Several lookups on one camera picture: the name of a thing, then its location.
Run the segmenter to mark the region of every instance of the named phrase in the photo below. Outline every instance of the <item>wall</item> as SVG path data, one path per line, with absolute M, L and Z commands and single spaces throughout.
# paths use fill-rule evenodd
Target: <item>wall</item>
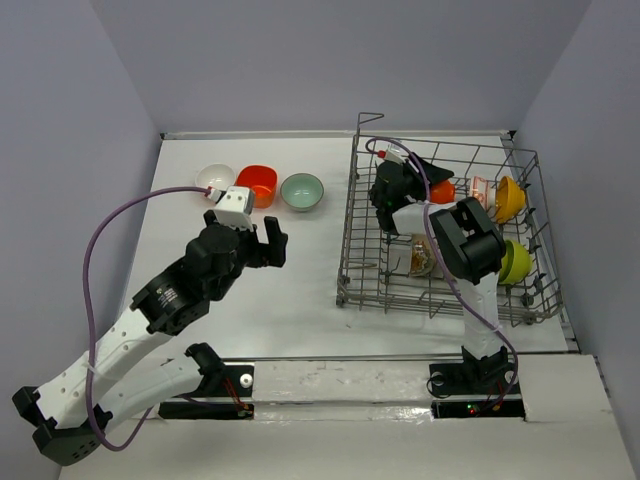
M 86 349 L 81 262 L 112 207 L 148 190 L 159 138 L 86 0 L 0 4 L 0 476 L 53 479 L 11 395 Z M 112 319 L 141 224 L 97 247 L 100 330 Z
M 539 152 L 569 316 L 640 473 L 638 52 L 640 2 L 595 1 L 516 142 Z
M 517 127 L 588 0 L 92 0 L 161 131 Z

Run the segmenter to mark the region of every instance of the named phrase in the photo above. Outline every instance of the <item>gray dish rack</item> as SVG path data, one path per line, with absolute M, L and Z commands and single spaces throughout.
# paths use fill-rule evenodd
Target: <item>gray dish rack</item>
M 375 181 L 376 160 L 364 149 L 375 135 L 361 127 L 384 117 L 360 113 L 353 137 L 351 167 L 344 220 L 344 235 L 338 270 L 338 306 L 357 305 L 389 310 L 462 315 L 462 307 L 437 268 L 426 277 L 409 275 L 411 236 L 390 235 L 380 230 L 369 190 Z M 451 179 L 456 197 L 469 196 L 474 175 L 486 178 L 495 188 L 504 175 L 511 176 L 527 192 L 526 208 L 499 226 L 504 238 L 524 245 L 533 268 L 521 283 L 498 288 L 498 315 L 512 326 L 534 324 L 559 315 L 563 309 L 560 279 L 554 273 L 553 236 L 544 185 L 533 150 L 516 149 L 512 144 L 490 146 L 419 138 L 399 138 L 425 160 L 453 170 Z M 386 149 L 387 144 L 377 149 Z

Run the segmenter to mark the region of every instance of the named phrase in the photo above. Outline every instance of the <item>orange bowl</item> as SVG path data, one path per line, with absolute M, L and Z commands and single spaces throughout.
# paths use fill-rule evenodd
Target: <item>orange bowl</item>
M 273 203 L 278 186 L 278 174 L 273 168 L 264 165 L 249 165 L 244 168 L 236 185 L 249 187 L 256 194 L 255 208 L 268 208 Z

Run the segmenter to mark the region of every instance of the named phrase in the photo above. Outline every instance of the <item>purple cable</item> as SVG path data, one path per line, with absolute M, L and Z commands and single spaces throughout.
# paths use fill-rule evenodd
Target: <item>purple cable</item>
M 96 334 L 96 321 L 93 315 L 93 304 L 91 302 L 91 292 L 89 291 L 89 264 L 91 263 L 91 254 L 93 253 L 93 248 L 95 247 L 96 242 L 98 241 L 98 237 L 100 236 L 102 231 L 106 228 L 107 225 L 109 225 L 109 223 L 111 223 L 111 221 L 114 218 L 116 218 L 122 212 L 150 198 L 164 195 L 167 193 L 177 193 L 177 192 L 197 192 L 197 193 L 204 193 L 205 195 L 209 195 L 211 193 L 210 190 L 207 190 L 206 188 L 200 188 L 200 187 L 171 187 L 171 188 L 162 188 L 160 190 L 147 193 L 146 195 L 143 195 L 139 198 L 131 200 L 130 202 L 125 203 L 121 207 L 111 212 L 107 216 L 107 218 L 105 218 L 102 221 L 102 223 L 98 225 L 98 228 L 96 228 L 96 231 L 93 232 L 93 235 L 91 236 L 91 240 L 89 240 L 89 245 L 87 245 L 87 251 L 84 254 L 84 262 L 82 264 L 82 290 L 84 293 L 84 305 L 87 310 L 87 321 L 89 323 L 89 365 L 90 365 L 90 368 L 87 369 L 87 379 L 85 383 L 85 401 L 87 406 L 87 416 L 89 417 L 89 424 L 91 425 L 91 430 L 93 430 L 93 433 L 95 433 L 96 437 L 98 438 L 98 441 L 102 445 L 104 445 L 107 449 L 111 450 L 112 452 L 120 452 L 131 444 L 135 436 L 140 431 L 142 424 L 149 416 L 149 413 L 151 413 L 151 409 L 148 409 L 144 413 L 144 415 L 140 419 L 140 422 L 138 422 L 138 425 L 136 425 L 136 428 L 133 429 L 131 436 L 129 436 L 127 441 L 124 442 L 122 445 L 113 445 L 112 443 L 110 443 L 107 440 L 107 437 L 105 436 L 105 434 L 102 433 L 102 430 L 98 425 L 98 421 L 93 412 L 93 376 L 94 376 L 93 369 L 95 368 L 95 363 L 96 363 L 96 353 L 97 353 L 96 343 L 98 339 Z
M 377 141 L 377 140 L 384 141 L 384 142 L 387 142 L 387 143 L 391 143 L 393 145 L 396 145 L 397 147 L 400 147 L 402 150 L 404 150 L 407 153 L 408 157 L 409 157 L 408 161 L 410 161 L 416 167 L 416 169 L 420 173 L 420 177 L 422 177 L 422 181 L 424 182 L 424 187 L 425 187 L 426 195 L 427 195 L 426 206 L 424 208 L 424 213 L 423 213 L 424 228 L 425 228 L 425 232 L 427 234 L 427 240 L 429 241 L 429 246 L 431 247 L 431 251 L 434 253 L 434 255 L 436 257 L 436 262 L 438 263 L 438 265 L 442 269 L 442 273 L 444 274 L 444 279 L 446 280 L 447 284 L 449 285 L 449 288 L 451 288 L 451 291 L 453 292 L 455 297 L 458 299 L 460 304 L 463 306 L 463 308 L 465 310 L 467 310 L 471 315 L 476 317 L 485 327 L 487 327 L 489 330 L 493 331 L 496 334 L 496 336 L 502 341 L 502 343 L 504 343 L 507 346 L 507 348 L 509 350 L 511 350 L 511 354 L 513 355 L 513 375 L 511 376 L 511 380 L 509 381 L 509 384 L 504 389 L 504 391 L 498 396 L 498 398 L 495 399 L 493 402 L 491 402 L 486 407 L 484 407 L 482 410 L 480 410 L 480 412 L 483 412 L 483 411 L 486 411 L 486 410 L 490 410 L 495 405 L 498 405 L 500 402 L 502 402 L 504 400 L 504 397 L 509 393 L 509 391 L 513 388 L 513 386 L 517 382 L 517 379 L 518 379 L 518 366 L 519 366 L 518 353 L 516 352 L 515 347 L 509 341 L 509 339 L 500 330 L 494 328 L 494 326 L 489 321 L 487 321 L 486 318 L 484 318 L 482 315 L 480 315 L 478 312 L 476 312 L 473 309 L 473 307 L 471 305 L 469 305 L 464 298 L 462 298 L 462 295 L 458 291 L 458 289 L 456 287 L 456 284 L 455 284 L 455 280 L 453 279 L 453 275 L 451 275 L 451 272 L 449 272 L 449 269 L 445 265 L 444 259 L 442 258 L 442 254 L 440 253 L 440 249 L 438 248 L 438 245 L 436 244 L 436 240 L 435 240 L 433 234 L 431 233 L 431 222 L 429 221 L 429 205 L 430 205 L 429 200 L 431 198 L 431 191 L 429 190 L 429 179 L 427 178 L 427 175 L 424 172 L 424 169 L 422 168 L 422 165 L 420 164 L 420 160 L 417 158 L 416 154 L 413 153 L 411 150 L 409 150 L 405 145 L 403 145 L 402 143 L 400 143 L 397 140 L 394 140 L 393 138 L 387 138 L 387 137 L 372 137 L 372 138 L 370 138 L 367 141 L 367 143 L 365 144 L 365 149 L 367 150 L 367 152 L 372 153 L 372 154 L 376 154 L 376 152 L 370 147 L 370 145 L 372 143 L 374 143 L 375 141 Z

